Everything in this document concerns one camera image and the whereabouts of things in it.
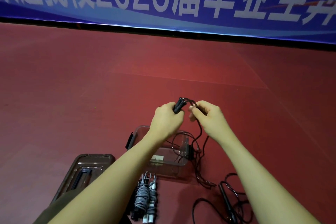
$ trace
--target person's left arm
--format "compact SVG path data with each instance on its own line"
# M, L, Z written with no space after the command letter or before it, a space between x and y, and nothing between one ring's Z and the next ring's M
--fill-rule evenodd
M149 132L85 188L49 224L117 224L148 161L183 122L171 102L155 111Z

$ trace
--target person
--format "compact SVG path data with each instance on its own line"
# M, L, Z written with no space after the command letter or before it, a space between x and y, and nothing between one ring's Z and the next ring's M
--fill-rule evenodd
M49 224L119 223L148 161L183 122L171 102L158 107L149 132L73 200L60 206ZM232 161L255 217L260 224L319 223L241 144L221 109L206 101L189 107L190 120L199 120Z

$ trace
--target black jump rope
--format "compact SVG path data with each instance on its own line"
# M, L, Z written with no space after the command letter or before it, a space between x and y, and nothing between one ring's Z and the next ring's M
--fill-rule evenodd
M179 111L181 111L182 107L184 107L187 103L190 103L191 105L194 105L196 108L198 108L202 113L204 113L204 111L202 109L200 109L196 102L194 100L191 100L191 99L188 99L188 98L179 98L178 102L176 103L176 105L174 106L173 108L173 112L175 114L178 114ZM200 124L200 122L198 121L198 119L196 119L197 123L198 123L198 126L199 126L199 135L198 137L194 137L190 132L180 132L180 133L176 133L175 136L173 137L173 140L171 142L167 141L168 143L171 143L172 145L172 149L174 151L174 153L177 155L177 159L178 159L178 162L183 159L183 158L187 158L188 160L191 161L191 163L193 164L193 167L195 169L195 177L196 177L196 180L199 184L201 184L204 188L206 189L212 189L213 187L216 187L217 185L213 182L210 182L208 180L206 180L205 178L202 177L201 175L201 172L200 172L200 163L201 163L201 159L204 157L205 155L205 152L204 152L204 149L205 149L205 145L206 143L208 142L208 139L209 139L209 136L207 136L207 138L205 139L205 142L203 144L203 147L202 147L202 150L197 142L197 139L199 139L201 136L202 136L202 126ZM192 138L192 142L191 142L191 147L190 147L190 152L189 154L186 154L186 155L182 155L181 154L181 151L176 151L176 149L174 148L174 146L177 146L180 148L179 145L175 144L174 141L175 141L175 138L178 136L178 135L186 135L188 137L191 137ZM191 211L191 215L192 215L192 221L193 223L195 224L195 218L194 218L194 211L195 211L195 208L196 206L200 203L200 202L206 202L208 203L209 205L212 206L212 208L218 213L218 215L221 217L221 219L223 221L225 221L226 223L229 223L229 224L242 224L242 223L246 223L246 224L249 224L252 222L253 220L253 211L251 210L251 214L250 214L250 219L249 220L245 220L244 219L244 209L243 209L243 206L245 204L249 204L249 201L248 200L241 200L239 198L239 195L246 195L245 193L243 192L237 192L235 191L231 185L227 182L227 179L231 176L237 176L236 173L229 173L226 175L224 181L221 181L219 184L218 184L218 187L219 187L219 190L222 194L222 197L223 197L223 200L224 200L224 203L225 203L225 210L226 210L226 213L227 213L227 217L224 217L220 212L219 210L215 207L215 205L212 204L212 202L210 202L209 200L205 199L205 198L198 198L193 206L192 206L192 211ZM145 179L145 183L148 184L149 182L149 179ZM223 187L223 184L226 185L226 187L234 193L235 197L237 198L237 203L235 203L234 205L231 205L226 193L225 193L225 190L224 190L224 187ZM135 195L137 194L137 191L139 189L139 183L138 183L138 186L136 187L136 189L134 190L134 193L133 193L133 196L135 198ZM137 207L135 208L132 208L134 209L133 210L133 213L132 213L132 216L131 216L131 219L137 221L138 218L140 218L142 215L143 215L143 211L141 211L141 209L137 209Z

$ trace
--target person's left hand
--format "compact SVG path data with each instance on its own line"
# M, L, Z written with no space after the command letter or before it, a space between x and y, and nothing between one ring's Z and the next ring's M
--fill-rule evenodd
M158 107L150 124L149 134L158 140L165 141L173 135L182 125L184 111L178 114L173 112L175 102L170 102Z

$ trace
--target floor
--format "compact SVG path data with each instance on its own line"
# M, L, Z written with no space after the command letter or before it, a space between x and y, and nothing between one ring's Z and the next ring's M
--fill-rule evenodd
M77 155L120 157L180 96L219 105L271 174L334 223L335 53L15 24L0 24L0 46L0 223L32 223ZM187 119L182 129L198 131ZM234 171L214 141L207 152L203 176ZM157 223L191 224L198 197L223 209L218 189L161 181ZM195 218L223 223L206 204Z

